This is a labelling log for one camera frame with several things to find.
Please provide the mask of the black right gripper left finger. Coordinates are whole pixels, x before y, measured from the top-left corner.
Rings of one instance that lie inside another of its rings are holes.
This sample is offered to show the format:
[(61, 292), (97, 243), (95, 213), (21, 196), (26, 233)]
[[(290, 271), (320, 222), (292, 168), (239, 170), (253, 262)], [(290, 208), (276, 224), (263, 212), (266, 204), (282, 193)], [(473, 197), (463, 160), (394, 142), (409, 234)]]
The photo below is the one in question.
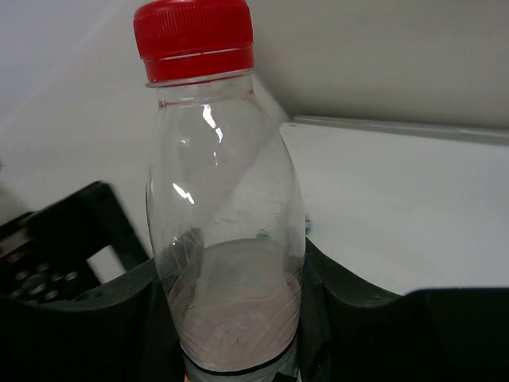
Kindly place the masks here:
[(1, 298), (3, 381), (182, 381), (153, 260), (73, 301)]

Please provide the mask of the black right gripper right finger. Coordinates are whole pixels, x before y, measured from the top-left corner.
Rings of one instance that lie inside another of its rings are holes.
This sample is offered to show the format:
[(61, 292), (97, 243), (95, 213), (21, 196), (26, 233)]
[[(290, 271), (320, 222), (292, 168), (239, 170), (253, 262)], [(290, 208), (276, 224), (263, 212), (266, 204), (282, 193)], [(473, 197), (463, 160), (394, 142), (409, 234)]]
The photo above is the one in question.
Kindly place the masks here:
[(401, 296), (307, 243), (298, 360), (304, 381), (505, 381), (508, 291)]

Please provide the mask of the clear bottle red label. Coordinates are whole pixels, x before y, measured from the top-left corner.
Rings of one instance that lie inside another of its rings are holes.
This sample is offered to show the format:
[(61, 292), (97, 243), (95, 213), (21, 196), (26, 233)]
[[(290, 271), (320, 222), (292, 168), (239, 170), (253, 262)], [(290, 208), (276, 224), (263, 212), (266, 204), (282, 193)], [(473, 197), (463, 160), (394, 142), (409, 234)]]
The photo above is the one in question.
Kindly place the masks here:
[(300, 186), (254, 90), (245, 1), (154, 1), (133, 20), (158, 110), (150, 242), (191, 381), (295, 381)]

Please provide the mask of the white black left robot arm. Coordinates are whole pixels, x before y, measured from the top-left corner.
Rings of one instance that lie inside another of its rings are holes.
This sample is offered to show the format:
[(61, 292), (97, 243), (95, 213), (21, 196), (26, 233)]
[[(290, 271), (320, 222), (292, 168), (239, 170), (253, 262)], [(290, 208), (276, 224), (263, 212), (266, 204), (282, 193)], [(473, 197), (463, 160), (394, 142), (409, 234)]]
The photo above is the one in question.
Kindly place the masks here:
[(95, 181), (1, 225), (1, 295), (71, 301), (101, 285), (88, 260), (110, 248), (125, 271), (148, 260), (113, 187)]

